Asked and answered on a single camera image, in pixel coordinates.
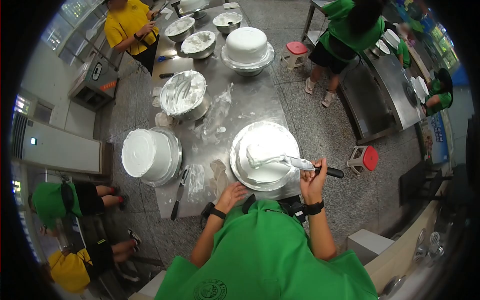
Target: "yellow shirt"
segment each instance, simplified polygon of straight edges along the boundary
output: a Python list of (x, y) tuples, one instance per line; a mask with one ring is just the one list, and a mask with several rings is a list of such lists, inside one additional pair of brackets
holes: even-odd
[(67, 256), (56, 251), (48, 258), (52, 279), (70, 293), (81, 294), (90, 283), (84, 260), (92, 264), (87, 249)]
[[(107, 19), (105, 20), (105, 35), (110, 47), (113, 48), (120, 42), (133, 36), (140, 28), (150, 22), (147, 19), (148, 11), (148, 6), (140, 0), (128, 0), (125, 8), (121, 11), (108, 11)], [(144, 37), (144, 41), (149, 45), (153, 44), (157, 34), (158, 28), (153, 27), (152, 32)], [(146, 49), (147, 47), (142, 42), (134, 41), (127, 51), (131, 55), (137, 55)]]

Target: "hand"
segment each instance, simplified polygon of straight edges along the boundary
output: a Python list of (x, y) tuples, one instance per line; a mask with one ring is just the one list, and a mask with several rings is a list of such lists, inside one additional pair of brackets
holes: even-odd
[(152, 12), (152, 17), (156, 17), (156, 15), (158, 15), (158, 12), (159, 12), (159, 11), (160, 11), (160, 10), (153, 11), (153, 12)]
[(300, 170), (300, 190), (305, 204), (312, 205), (322, 202), (322, 189), (327, 176), (327, 159), (322, 158), (311, 161), (315, 167), (322, 167), (320, 173), (315, 176), (315, 171)]
[(152, 32), (154, 26), (155, 26), (155, 21), (148, 22), (142, 28), (140, 28), (139, 31), (137, 31), (137, 35), (143, 36)]
[(215, 205), (215, 208), (224, 214), (228, 214), (235, 203), (245, 198), (244, 195), (246, 193), (248, 193), (247, 188), (242, 183), (232, 183), (223, 190), (218, 203)]

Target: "plastic stool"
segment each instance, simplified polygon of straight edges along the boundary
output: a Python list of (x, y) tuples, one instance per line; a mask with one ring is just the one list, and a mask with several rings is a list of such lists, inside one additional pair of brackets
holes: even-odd
[[(362, 150), (360, 157), (354, 158), (359, 149)], [(372, 146), (355, 146), (352, 156), (347, 161), (347, 166), (350, 167), (355, 173), (360, 174), (355, 167), (362, 167), (368, 171), (373, 171), (377, 166), (377, 162), (378, 153), (375, 148)]]
[[(287, 63), (287, 69), (293, 70), (293, 68), (303, 66), (307, 61), (307, 47), (301, 42), (290, 42), (283, 49), (281, 59)], [(303, 62), (296, 63), (299, 57), (303, 57)]]

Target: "black wristband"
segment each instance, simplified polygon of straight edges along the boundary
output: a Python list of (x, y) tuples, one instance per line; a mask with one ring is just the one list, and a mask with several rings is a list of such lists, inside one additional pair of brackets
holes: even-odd
[(320, 203), (315, 203), (315, 204), (312, 204), (312, 205), (305, 205), (306, 207), (306, 213), (307, 215), (316, 215), (318, 213), (320, 213), (323, 209), (323, 207), (325, 206), (324, 202), (320, 202)]
[(225, 220), (225, 217), (227, 216), (227, 215), (225, 215), (224, 213), (222, 213), (221, 211), (219, 211), (218, 209), (216, 209), (214, 207), (212, 207), (212, 209), (210, 210), (210, 214), (215, 215), (222, 220)]

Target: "logo on shirt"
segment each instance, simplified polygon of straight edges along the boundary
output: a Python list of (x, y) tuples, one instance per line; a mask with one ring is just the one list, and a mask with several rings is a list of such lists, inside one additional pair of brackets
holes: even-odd
[(227, 286), (217, 279), (202, 281), (193, 292), (195, 300), (223, 300), (226, 295)]

